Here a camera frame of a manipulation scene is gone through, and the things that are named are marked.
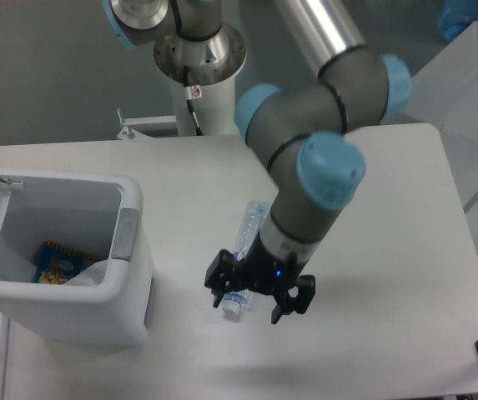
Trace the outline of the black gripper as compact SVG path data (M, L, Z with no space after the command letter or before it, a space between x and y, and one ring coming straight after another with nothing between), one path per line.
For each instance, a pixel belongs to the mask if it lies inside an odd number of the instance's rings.
M235 259L230 251L222 249L210 263L204 286L213 294L213 308L219 306L225 294L244 289L244 269L248 290L273 295L276 302L271 313L273 325L283 316L305 314L316 294L315 276L299 276L296 251L289 251L279 259L256 237L241 261ZM294 286L298 292L292 296L288 290Z

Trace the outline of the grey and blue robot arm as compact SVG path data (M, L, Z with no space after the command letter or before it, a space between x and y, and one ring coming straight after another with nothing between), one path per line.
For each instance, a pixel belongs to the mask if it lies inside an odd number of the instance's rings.
M214 303L248 290L275 300L271 320L305 313L315 278L303 270L365 175L355 129L402 111L411 76L394 55L377 56L340 1L280 1L284 22L316 77L312 87L286 94L259 84L242 97L211 97L245 62L245 44L222 18L219 1L105 1L121 43L153 44L159 70L175 88L174 114L182 136L223 133L235 126L278 188L248 252L222 250L204 284Z

